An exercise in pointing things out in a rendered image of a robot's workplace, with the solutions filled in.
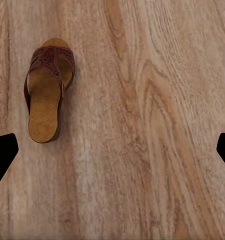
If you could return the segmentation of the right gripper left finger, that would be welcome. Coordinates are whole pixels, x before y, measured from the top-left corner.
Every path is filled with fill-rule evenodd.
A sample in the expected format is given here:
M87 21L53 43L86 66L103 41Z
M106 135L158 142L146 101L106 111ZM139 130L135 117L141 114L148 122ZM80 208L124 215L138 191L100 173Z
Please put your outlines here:
M18 142L14 133L0 136L0 181L18 152Z

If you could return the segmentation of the sandal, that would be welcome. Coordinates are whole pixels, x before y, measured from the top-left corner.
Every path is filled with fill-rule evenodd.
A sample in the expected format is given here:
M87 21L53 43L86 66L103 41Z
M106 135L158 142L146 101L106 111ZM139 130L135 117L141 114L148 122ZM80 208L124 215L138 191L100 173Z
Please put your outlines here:
M24 82L31 139L44 144L60 137L60 111L75 76L75 58L67 42L51 38L36 49Z

